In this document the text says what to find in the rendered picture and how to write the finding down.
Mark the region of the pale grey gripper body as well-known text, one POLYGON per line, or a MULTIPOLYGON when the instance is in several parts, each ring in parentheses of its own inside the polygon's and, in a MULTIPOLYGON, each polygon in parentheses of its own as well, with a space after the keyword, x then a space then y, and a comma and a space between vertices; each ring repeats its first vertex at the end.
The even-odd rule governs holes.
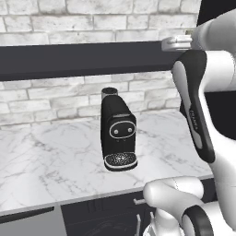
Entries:
POLYGON ((177 35, 161 41, 161 50, 164 52, 186 51, 191 48, 190 35, 177 35))

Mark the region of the black coffee machine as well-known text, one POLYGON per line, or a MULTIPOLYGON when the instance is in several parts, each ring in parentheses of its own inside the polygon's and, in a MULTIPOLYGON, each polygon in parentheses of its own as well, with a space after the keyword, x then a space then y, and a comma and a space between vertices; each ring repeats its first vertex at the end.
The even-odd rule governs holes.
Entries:
POLYGON ((100 144, 107 170, 128 171, 136 167, 136 117, 116 88, 101 90, 100 144))

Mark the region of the dark drawer front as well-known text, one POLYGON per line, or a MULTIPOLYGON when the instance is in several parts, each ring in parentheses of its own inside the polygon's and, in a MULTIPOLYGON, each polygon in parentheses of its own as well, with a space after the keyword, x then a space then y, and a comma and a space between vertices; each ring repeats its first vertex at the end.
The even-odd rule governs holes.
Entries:
POLYGON ((199 180, 193 176, 171 177, 146 183, 134 199, 145 199, 150 207, 171 212, 217 200, 212 178, 199 180))

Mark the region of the dark cupboard door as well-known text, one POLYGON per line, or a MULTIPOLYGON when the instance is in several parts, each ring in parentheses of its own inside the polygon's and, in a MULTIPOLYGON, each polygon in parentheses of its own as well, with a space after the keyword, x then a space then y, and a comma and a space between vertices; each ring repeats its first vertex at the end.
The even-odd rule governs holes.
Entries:
POLYGON ((62 205, 67 236, 135 236, 137 217, 144 206, 136 205, 143 194, 134 192, 62 205))

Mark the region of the grey dishwasher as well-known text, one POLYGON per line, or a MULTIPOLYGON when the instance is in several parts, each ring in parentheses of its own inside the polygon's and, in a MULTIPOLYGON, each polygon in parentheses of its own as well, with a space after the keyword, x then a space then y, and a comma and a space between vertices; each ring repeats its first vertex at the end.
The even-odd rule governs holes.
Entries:
POLYGON ((66 236, 59 206, 0 215, 0 236, 66 236))

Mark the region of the dark wall shelf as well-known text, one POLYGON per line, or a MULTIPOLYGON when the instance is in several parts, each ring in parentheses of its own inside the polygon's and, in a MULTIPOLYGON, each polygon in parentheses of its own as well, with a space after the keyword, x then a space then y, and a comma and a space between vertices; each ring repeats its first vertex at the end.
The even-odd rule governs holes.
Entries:
POLYGON ((0 47, 0 82, 169 71, 179 52, 159 41, 0 47))

